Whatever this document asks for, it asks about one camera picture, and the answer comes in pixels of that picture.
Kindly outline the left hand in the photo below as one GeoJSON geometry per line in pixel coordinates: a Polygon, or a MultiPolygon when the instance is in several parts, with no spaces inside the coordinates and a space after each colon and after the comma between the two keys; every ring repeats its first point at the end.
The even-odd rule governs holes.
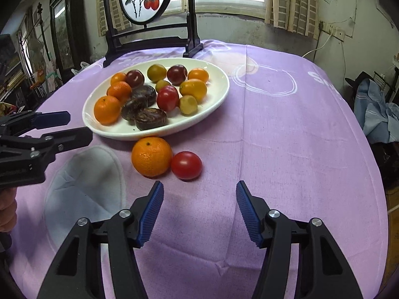
{"type": "Polygon", "coordinates": [[[0,232],[11,231],[17,222],[17,188],[6,188],[0,193],[0,232]]]}

